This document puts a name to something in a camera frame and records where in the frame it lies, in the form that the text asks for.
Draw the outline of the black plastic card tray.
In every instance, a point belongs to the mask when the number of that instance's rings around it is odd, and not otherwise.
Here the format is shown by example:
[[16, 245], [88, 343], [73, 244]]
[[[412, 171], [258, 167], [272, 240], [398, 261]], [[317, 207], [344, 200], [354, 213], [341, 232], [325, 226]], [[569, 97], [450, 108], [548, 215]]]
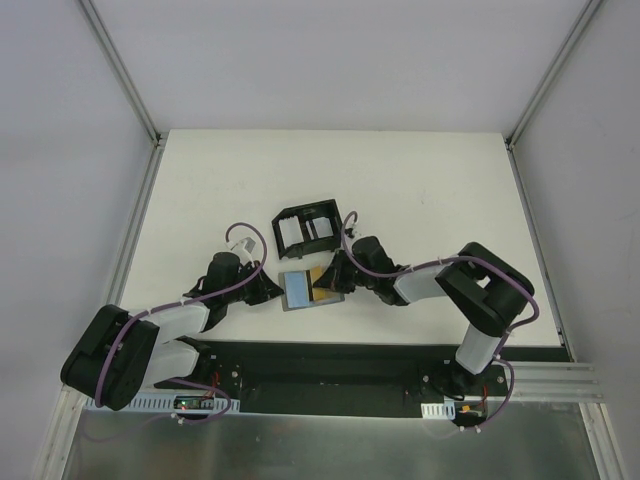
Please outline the black plastic card tray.
[[[292, 216], [299, 219], [304, 242], [284, 249], [278, 221]], [[307, 255], [338, 249], [341, 225], [342, 219], [335, 199], [283, 209], [271, 221], [279, 259], [302, 259]]]

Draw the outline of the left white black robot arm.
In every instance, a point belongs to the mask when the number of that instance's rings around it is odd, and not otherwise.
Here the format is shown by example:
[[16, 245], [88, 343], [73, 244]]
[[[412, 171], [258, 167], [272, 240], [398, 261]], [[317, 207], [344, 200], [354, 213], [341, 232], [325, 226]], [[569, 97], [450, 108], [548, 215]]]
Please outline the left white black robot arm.
[[188, 388], [219, 385], [211, 347], [195, 338], [227, 315], [230, 305], [260, 305], [284, 294], [260, 262], [217, 253], [207, 272], [171, 304], [137, 315], [101, 307], [63, 363], [62, 383], [118, 411], [142, 387], [179, 378]]

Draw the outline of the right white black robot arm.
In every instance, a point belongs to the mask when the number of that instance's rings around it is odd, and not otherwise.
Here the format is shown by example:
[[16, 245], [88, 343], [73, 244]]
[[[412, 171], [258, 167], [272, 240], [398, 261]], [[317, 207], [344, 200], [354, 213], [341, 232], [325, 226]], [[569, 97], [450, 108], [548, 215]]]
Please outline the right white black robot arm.
[[484, 385], [486, 367], [535, 294], [528, 278], [477, 242], [454, 257], [410, 267], [394, 263], [375, 236], [338, 250], [312, 286], [339, 294], [366, 288], [390, 306], [448, 297], [469, 321], [450, 369], [452, 387], [466, 395]]

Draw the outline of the white card stack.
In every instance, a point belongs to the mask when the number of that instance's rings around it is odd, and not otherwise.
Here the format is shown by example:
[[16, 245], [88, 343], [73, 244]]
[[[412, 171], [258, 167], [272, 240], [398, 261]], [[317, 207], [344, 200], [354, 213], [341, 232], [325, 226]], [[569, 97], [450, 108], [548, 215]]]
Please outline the white card stack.
[[280, 219], [278, 221], [278, 227], [284, 249], [304, 242], [302, 229], [297, 216]]

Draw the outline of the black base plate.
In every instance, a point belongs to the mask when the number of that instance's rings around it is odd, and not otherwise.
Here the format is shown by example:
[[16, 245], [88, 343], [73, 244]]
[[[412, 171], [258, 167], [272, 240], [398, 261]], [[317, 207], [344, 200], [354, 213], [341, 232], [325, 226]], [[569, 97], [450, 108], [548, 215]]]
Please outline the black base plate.
[[188, 381], [216, 386], [243, 413], [418, 418], [445, 392], [471, 401], [506, 395], [500, 365], [473, 380], [451, 369], [454, 349], [429, 345], [363, 345], [206, 341], [204, 366]]

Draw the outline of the left table edge rail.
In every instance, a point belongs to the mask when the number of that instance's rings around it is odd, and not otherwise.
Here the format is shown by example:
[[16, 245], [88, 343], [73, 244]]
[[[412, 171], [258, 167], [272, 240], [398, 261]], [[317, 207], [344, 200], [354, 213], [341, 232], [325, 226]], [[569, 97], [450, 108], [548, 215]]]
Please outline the left table edge rail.
[[142, 179], [137, 185], [135, 201], [128, 217], [128, 223], [126, 225], [122, 241], [117, 251], [110, 281], [108, 282], [102, 298], [103, 302], [89, 320], [89, 326], [92, 325], [94, 318], [104, 306], [109, 304], [118, 305], [123, 297], [123, 292], [126, 287], [127, 278], [129, 276], [163, 152], [163, 143], [159, 143], [152, 149], [150, 158], [144, 169]]

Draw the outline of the table edge rail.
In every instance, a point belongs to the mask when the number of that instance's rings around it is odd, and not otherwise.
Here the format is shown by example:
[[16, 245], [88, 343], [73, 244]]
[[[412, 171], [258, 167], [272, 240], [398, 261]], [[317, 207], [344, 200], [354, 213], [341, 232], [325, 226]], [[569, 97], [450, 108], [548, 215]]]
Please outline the table edge rail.
[[126, 287], [127, 278], [129, 276], [163, 152], [163, 143], [159, 143], [152, 149], [150, 158], [144, 169], [142, 179], [137, 185], [135, 201], [128, 217], [128, 223], [126, 225], [122, 241], [117, 251], [110, 281], [108, 282], [102, 298], [103, 302], [89, 320], [89, 326], [92, 325], [94, 318], [104, 306], [109, 304], [118, 305], [123, 297], [123, 292]]
[[542, 251], [542, 245], [540, 243], [540, 237], [539, 237], [539, 232], [538, 232], [535, 217], [534, 217], [534, 212], [532, 210], [530, 199], [526, 191], [525, 183], [523, 181], [522, 175], [517, 165], [514, 149], [509, 145], [509, 143], [505, 144], [505, 149], [506, 149], [507, 156], [509, 158], [509, 163], [514, 176], [514, 181], [519, 192], [522, 208], [524, 211], [524, 215], [525, 215], [530, 236], [532, 239], [537, 263], [541, 272], [544, 289], [548, 298], [549, 308], [550, 308], [554, 323], [556, 325], [556, 330], [558, 332], [558, 337], [561, 340], [561, 344], [564, 346], [564, 349], [567, 351], [567, 354], [570, 360], [575, 361], [576, 356], [575, 356], [574, 348], [571, 345], [571, 342], [569, 340], [568, 332], [567, 332], [566, 326], [564, 325], [563, 318], [558, 307], [557, 297], [553, 290], [553, 286], [549, 277], [549, 271], [547, 268], [547, 262], [546, 262], [544, 253]]

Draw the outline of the right table edge rail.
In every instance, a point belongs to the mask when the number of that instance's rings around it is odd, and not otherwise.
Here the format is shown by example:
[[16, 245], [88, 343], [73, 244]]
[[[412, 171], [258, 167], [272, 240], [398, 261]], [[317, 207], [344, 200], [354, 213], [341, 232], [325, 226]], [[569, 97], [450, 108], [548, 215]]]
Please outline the right table edge rail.
[[519, 192], [522, 208], [524, 211], [524, 215], [525, 215], [530, 236], [532, 239], [537, 263], [541, 272], [544, 289], [548, 298], [549, 308], [550, 308], [554, 323], [556, 325], [556, 330], [558, 332], [558, 337], [561, 340], [561, 344], [564, 346], [564, 349], [567, 351], [567, 354], [570, 360], [575, 361], [576, 356], [575, 356], [574, 348], [571, 345], [571, 342], [569, 340], [568, 332], [567, 332], [566, 326], [564, 325], [563, 318], [558, 307], [557, 297], [553, 290], [553, 286], [549, 277], [549, 271], [547, 268], [547, 262], [546, 262], [544, 253], [542, 251], [542, 245], [540, 243], [540, 237], [539, 237], [539, 232], [538, 232], [535, 217], [534, 217], [534, 212], [532, 210], [530, 199], [526, 191], [525, 183], [523, 181], [522, 175], [517, 165], [514, 149], [509, 145], [509, 143], [505, 144], [505, 149], [506, 149], [507, 156], [509, 158], [509, 163], [514, 176], [514, 181]]

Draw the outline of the front aluminium rail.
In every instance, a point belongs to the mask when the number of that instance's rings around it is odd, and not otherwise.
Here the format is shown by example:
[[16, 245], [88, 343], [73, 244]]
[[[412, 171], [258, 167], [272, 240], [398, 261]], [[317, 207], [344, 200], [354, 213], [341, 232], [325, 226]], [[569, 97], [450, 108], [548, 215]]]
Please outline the front aluminium rail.
[[512, 399], [521, 402], [602, 403], [604, 394], [588, 363], [515, 362]]

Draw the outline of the left aluminium frame post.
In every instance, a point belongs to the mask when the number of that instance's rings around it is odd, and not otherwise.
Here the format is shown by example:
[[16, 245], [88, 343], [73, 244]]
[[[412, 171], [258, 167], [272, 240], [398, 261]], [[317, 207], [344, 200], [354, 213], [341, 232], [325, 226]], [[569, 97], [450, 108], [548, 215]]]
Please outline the left aluminium frame post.
[[75, 1], [76, 6], [86, 21], [94, 39], [101, 50], [116, 82], [146, 136], [154, 146], [162, 140], [162, 132], [156, 126], [145, 102], [129, 73], [129, 70], [110, 35], [96, 4], [91, 0]]

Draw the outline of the aluminium frame post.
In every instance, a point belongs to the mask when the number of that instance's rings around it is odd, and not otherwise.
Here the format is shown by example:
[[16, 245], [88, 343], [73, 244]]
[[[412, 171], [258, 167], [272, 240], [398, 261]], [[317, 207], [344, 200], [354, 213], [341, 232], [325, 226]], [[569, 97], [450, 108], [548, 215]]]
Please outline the aluminium frame post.
[[146, 136], [154, 146], [162, 140], [162, 132], [156, 126], [145, 102], [129, 73], [129, 70], [110, 35], [96, 4], [91, 0], [75, 1], [76, 6], [86, 21], [94, 39], [101, 50], [116, 82]]
[[551, 92], [552, 87], [559, 79], [563, 69], [571, 59], [574, 51], [605, 4], [606, 1], [604, 0], [588, 0], [584, 2], [576, 19], [573, 21], [568, 33], [560, 43], [558, 50], [552, 57], [549, 65], [537, 83], [513, 128], [505, 136], [505, 145], [508, 151], [512, 151], [524, 135], [537, 111], [541, 108], [545, 98]]

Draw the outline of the right aluminium frame post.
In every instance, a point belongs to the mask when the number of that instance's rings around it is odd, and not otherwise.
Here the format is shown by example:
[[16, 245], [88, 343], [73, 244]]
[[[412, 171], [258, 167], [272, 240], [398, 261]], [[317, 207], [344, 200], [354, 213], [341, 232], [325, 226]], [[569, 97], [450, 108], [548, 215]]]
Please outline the right aluminium frame post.
[[584, 2], [576, 19], [573, 21], [568, 33], [560, 43], [558, 50], [552, 57], [549, 65], [537, 83], [513, 128], [505, 136], [505, 145], [508, 151], [512, 151], [524, 135], [537, 111], [541, 108], [545, 98], [551, 92], [552, 87], [559, 79], [563, 69], [571, 59], [574, 51], [605, 4], [606, 1], [604, 0], [588, 0]]

